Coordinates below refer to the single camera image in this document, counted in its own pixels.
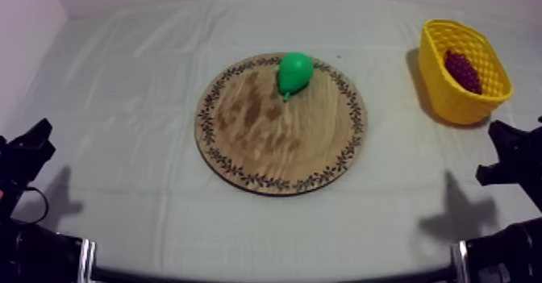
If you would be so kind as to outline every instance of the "wooden board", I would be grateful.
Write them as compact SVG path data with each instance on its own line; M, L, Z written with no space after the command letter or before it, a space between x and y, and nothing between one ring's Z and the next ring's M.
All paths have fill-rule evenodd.
M367 114L341 72L313 59L311 83L288 102L277 92L285 53L235 63L207 87L195 137L225 181L257 194L304 194L333 182L361 149Z

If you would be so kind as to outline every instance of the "white tablecloth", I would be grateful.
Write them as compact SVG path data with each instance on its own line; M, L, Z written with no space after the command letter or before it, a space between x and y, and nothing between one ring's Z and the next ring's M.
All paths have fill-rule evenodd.
M44 225L97 241L101 266L241 281L439 267L452 242L539 212L518 186L476 182L477 165L497 160L487 125L450 127L421 107L415 49L426 19L485 33L515 86L491 119L537 126L540 28L389 0L201 0L67 23L8 136L52 122L57 153L35 182L51 201ZM200 157L196 104L228 65L289 51L356 84L369 112L365 144L324 189L245 193ZM25 195L18 216L40 206Z

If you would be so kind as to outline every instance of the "green toy pear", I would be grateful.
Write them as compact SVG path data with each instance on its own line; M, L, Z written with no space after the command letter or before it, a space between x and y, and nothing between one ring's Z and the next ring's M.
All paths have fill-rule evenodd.
M284 102L309 85L314 71L310 57L300 52L289 53L282 59L278 66L278 92Z

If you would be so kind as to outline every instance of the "yellow basket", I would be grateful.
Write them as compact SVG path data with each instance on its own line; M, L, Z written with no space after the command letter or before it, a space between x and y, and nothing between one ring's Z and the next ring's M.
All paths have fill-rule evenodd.
M464 89L448 73L444 67L444 54L448 50L467 56L480 77L482 94ZM512 95L512 84L489 41L460 23L427 21L423 25L418 61L433 109L449 122L481 121Z

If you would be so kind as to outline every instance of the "bunch of grapes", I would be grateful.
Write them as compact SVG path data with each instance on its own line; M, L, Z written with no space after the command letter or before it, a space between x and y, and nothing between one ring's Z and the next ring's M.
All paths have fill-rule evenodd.
M464 89L471 93L482 94L480 77L464 54L448 50L444 66Z

